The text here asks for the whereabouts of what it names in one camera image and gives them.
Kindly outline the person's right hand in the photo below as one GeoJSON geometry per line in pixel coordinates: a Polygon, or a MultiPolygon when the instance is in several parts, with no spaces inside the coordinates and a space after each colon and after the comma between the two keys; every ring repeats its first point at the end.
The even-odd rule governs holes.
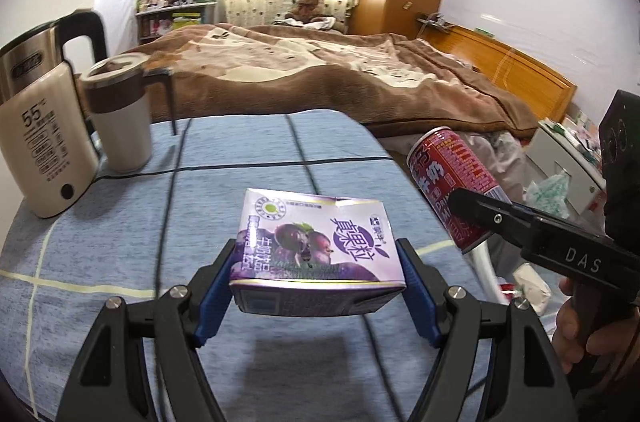
{"type": "MultiPolygon", "coordinates": [[[[614,364],[619,364],[630,347],[638,327],[639,309],[634,309],[634,316],[631,318],[609,324],[593,332],[586,343],[580,343],[578,315],[570,300],[567,300],[556,314],[552,346],[565,374],[582,360],[585,353],[613,358],[614,364]]],[[[625,374],[634,368],[634,364],[639,359],[639,340],[636,340],[630,348],[631,351],[620,374],[625,374]]]]}

